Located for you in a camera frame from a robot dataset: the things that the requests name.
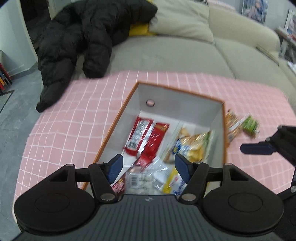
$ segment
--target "sofa backrest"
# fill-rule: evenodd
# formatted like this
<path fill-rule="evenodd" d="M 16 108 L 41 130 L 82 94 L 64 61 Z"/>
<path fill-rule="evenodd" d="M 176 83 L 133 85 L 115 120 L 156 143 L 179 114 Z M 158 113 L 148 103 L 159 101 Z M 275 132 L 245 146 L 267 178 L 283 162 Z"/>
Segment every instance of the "sofa backrest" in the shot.
<path fill-rule="evenodd" d="M 279 37 L 273 30 L 236 12 L 210 6 L 209 25 L 214 37 L 254 48 L 259 45 L 269 52 L 280 50 Z"/>

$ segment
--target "green snack package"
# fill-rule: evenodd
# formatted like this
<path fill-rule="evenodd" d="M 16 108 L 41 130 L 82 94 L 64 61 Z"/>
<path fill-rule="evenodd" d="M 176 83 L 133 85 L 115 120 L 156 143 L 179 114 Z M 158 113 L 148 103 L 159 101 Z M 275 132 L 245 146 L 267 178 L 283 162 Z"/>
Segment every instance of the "green snack package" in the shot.
<path fill-rule="evenodd" d="M 249 136 L 255 138 L 259 133 L 259 122 L 254 120 L 251 115 L 249 115 L 242 123 L 242 129 Z"/>

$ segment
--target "black puffer jacket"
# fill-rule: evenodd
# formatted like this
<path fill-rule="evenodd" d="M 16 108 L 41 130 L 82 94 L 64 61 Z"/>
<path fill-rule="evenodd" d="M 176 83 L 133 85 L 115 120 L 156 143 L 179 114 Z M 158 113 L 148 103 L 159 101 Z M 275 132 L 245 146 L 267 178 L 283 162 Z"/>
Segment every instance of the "black puffer jacket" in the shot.
<path fill-rule="evenodd" d="M 44 88 L 36 109 L 42 112 L 62 96 L 79 52 L 85 50 L 85 76 L 103 77 L 112 46 L 127 39 L 131 24 L 148 23 L 156 11 L 146 0 L 85 0 L 66 6 L 40 39 L 38 68 Z"/>

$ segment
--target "ribbed gray panel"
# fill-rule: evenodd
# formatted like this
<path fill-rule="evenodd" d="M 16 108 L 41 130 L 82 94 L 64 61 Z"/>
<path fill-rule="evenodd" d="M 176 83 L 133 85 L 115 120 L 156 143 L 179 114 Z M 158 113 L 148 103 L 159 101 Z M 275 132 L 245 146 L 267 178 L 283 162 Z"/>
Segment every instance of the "ribbed gray panel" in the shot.
<path fill-rule="evenodd" d="M 174 196 L 125 195 L 103 205 L 85 226 L 68 234 L 39 237 L 22 234 L 17 241 L 283 241 L 276 234 L 236 237 L 217 230 L 198 208 Z"/>

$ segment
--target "pink tablecloth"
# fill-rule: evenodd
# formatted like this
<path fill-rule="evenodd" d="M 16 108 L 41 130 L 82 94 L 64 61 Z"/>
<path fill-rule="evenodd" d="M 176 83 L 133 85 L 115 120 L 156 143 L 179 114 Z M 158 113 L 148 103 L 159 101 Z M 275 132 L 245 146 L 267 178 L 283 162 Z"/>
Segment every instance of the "pink tablecloth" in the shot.
<path fill-rule="evenodd" d="M 250 112 L 260 122 L 256 142 L 271 136 L 278 125 L 296 125 L 284 94 L 275 88 L 206 74 L 121 72 L 102 79 L 76 80 L 63 97 L 37 121 L 22 157 L 15 199 L 67 163 L 90 165 L 120 107 L 137 80 L 159 83 L 225 100 L 237 115 Z M 294 168 L 279 154 L 243 155 L 242 134 L 228 148 L 228 162 L 279 193 L 290 186 Z"/>

